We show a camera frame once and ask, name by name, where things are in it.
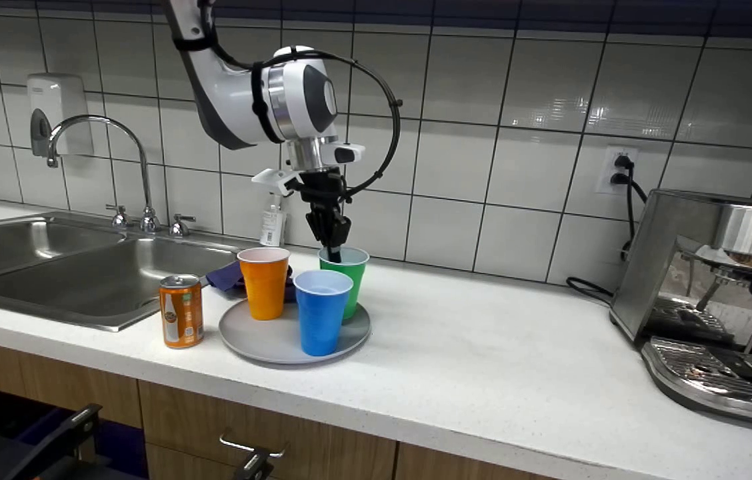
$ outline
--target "plastic cup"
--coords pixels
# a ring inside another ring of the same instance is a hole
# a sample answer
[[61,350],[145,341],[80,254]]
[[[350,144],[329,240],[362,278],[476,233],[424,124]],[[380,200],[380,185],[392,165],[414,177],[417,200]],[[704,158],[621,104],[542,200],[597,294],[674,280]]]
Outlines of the plastic cup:
[[366,278],[366,266],[370,261],[370,254],[362,248],[353,248],[353,245],[342,245],[342,258],[332,261],[329,254],[324,252],[321,256],[321,269],[333,269],[342,273],[353,280],[353,290],[344,308],[344,322],[350,322],[356,317],[358,309],[358,294],[361,294],[361,284]]
[[238,252],[252,317],[274,321],[285,313],[289,256],[285,248]]
[[294,285],[301,350],[312,357],[336,352],[353,280],[332,269],[309,269],[294,274]]

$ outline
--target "green cup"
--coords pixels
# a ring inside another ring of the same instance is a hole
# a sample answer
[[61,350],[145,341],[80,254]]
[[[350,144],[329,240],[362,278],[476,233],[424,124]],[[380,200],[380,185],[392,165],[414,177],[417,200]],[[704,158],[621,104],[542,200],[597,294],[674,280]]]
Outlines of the green cup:
[[342,273],[353,280],[353,290],[350,290],[346,308],[344,308],[344,322],[350,322],[356,317],[358,290],[361,290],[361,284],[366,278],[369,261],[370,261],[370,254],[362,252],[362,248],[353,248],[353,245],[342,245],[338,261],[332,261],[325,252],[321,254],[321,269],[333,269],[333,273]]

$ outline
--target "wooden cabinet door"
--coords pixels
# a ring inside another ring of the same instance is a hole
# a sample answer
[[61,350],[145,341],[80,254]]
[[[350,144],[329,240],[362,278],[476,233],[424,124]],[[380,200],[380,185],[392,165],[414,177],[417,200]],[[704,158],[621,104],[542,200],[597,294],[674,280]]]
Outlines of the wooden cabinet door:
[[401,445],[396,480],[542,480],[540,474]]
[[140,398],[145,437],[152,450],[152,478],[176,478],[170,473],[186,474],[192,469],[210,473],[214,464],[229,466],[218,480],[229,478],[249,457],[218,445],[222,432],[236,444],[285,450],[285,458],[273,461],[280,480],[392,478],[396,444],[389,441],[145,381]]
[[140,390],[137,381],[125,377],[0,350],[0,392],[66,410],[100,404],[101,420],[142,428]]

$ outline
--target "blue cup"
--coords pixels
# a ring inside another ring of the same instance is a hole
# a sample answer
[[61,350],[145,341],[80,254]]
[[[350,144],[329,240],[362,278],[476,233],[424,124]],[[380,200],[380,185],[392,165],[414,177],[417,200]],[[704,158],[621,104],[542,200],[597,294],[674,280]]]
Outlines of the blue cup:
[[301,350],[312,357],[336,352],[353,280],[342,273],[309,269],[294,274],[294,285]]

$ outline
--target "orange cup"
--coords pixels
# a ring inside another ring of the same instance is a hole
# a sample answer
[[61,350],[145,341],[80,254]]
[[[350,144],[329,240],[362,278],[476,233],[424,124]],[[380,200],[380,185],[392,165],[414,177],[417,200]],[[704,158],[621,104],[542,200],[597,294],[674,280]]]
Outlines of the orange cup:
[[252,317],[274,321],[285,313],[289,256],[285,248],[238,252]]

